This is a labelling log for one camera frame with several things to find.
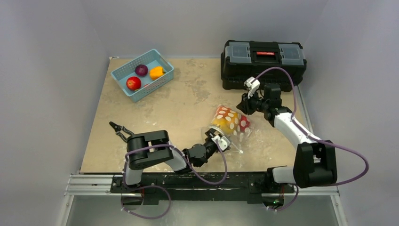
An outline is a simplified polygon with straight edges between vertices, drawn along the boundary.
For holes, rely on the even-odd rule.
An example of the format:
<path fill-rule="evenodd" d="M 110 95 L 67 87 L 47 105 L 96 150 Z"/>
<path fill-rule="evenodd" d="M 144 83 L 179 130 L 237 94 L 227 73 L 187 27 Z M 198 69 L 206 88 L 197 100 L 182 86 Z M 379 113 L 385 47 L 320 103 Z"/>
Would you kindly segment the purple fake cabbage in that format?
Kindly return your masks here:
<path fill-rule="evenodd" d="M 137 76 L 144 77 L 148 74 L 149 69 L 146 65 L 140 64 L 135 68 L 135 73 Z"/>

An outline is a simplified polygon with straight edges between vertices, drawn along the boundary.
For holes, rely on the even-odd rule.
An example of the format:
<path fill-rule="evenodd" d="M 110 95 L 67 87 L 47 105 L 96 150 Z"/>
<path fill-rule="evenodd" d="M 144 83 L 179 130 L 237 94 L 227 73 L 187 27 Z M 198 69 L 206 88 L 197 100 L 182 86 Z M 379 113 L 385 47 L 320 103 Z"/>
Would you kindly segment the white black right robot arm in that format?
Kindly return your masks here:
<path fill-rule="evenodd" d="M 279 130 L 296 149 L 293 166 L 269 168 L 264 179 L 265 188 L 277 191 L 282 184 L 300 188 L 330 186 L 337 181 L 335 148 L 332 143 L 310 138 L 310 132 L 292 116 L 292 111 L 282 105 L 278 84 L 266 84 L 264 94 L 255 91 L 242 94 L 237 109 L 245 115 L 263 113 L 272 127 Z"/>

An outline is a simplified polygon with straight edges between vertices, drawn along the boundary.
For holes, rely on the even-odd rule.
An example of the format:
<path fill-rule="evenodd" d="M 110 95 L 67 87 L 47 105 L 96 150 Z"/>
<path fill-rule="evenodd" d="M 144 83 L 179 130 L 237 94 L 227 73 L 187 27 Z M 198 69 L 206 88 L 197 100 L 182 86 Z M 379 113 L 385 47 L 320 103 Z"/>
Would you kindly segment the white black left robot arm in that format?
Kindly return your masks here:
<path fill-rule="evenodd" d="M 227 171 L 224 151 L 230 149 L 231 140 L 218 129 L 208 129 L 203 144 L 194 144 L 182 151 L 172 144 L 165 130 L 140 134 L 126 129 L 124 131 L 130 136 L 118 134 L 127 144 L 122 187 L 130 193 L 140 188 L 143 170 L 160 163 L 167 164 L 176 174 L 185 174 L 195 172 L 194 167 L 199 168 L 208 163 L 209 158 L 218 152 L 222 155 L 224 169 Z"/>

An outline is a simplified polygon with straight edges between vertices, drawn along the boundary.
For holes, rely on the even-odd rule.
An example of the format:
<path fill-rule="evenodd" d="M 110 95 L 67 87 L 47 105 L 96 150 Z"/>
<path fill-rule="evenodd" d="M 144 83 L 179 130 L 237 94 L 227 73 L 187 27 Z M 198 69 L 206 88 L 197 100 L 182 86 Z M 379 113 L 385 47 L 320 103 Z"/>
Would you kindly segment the polka dot zip top bag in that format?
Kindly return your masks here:
<path fill-rule="evenodd" d="M 231 141 L 231 149 L 240 154 L 244 153 L 244 144 L 251 135 L 254 124 L 245 115 L 224 105 L 216 108 L 215 114 L 208 126 L 200 128 L 203 139 L 209 129 L 215 130 L 216 134 L 223 134 Z"/>

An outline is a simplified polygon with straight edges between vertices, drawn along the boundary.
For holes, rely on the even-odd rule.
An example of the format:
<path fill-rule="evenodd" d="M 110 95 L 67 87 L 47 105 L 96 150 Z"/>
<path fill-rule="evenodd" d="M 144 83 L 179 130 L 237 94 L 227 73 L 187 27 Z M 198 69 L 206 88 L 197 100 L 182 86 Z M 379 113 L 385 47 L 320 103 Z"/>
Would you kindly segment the orange fake fruit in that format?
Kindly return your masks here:
<path fill-rule="evenodd" d="M 166 72 L 164 71 L 162 66 L 156 66 L 149 71 L 148 75 L 154 81 L 162 77 L 165 73 Z"/>

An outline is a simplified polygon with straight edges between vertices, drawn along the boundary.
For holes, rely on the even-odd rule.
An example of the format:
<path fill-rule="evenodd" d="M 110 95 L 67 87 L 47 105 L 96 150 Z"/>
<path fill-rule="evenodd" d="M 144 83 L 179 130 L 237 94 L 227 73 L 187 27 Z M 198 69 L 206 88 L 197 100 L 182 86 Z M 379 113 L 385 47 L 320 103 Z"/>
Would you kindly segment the red fake apple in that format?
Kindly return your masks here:
<path fill-rule="evenodd" d="M 126 87 L 131 91 L 136 91 L 142 87 L 142 82 L 138 77 L 132 76 L 127 79 Z"/>

